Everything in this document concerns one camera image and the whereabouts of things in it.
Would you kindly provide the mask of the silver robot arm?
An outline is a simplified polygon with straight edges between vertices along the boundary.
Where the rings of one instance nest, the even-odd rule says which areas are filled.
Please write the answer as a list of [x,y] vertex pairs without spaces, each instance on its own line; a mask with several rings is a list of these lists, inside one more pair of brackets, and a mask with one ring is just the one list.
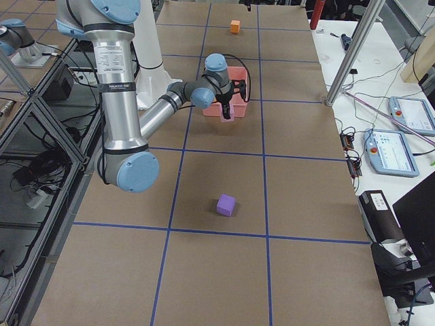
[[35,44],[25,23],[18,18],[1,21],[1,51],[6,56],[15,54],[19,49],[24,49]]
[[230,100],[240,82],[228,75],[226,59],[211,54],[196,81],[170,79],[166,92],[139,115],[137,87],[132,60],[132,41],[144,40],[136,50],[154,58],[161,70],[162,58],[152,5],[148,1],[58,1],[58,31],[92,42],[97,66],[97,86],[106,124],[102,127],[101,154],[96,170],[106,184],[126,192],[143,192],[155,182],[160,171],[158,159],[149,151],[148,139],[184,103],[201,109],[213,101],[222,105],[230,118]]

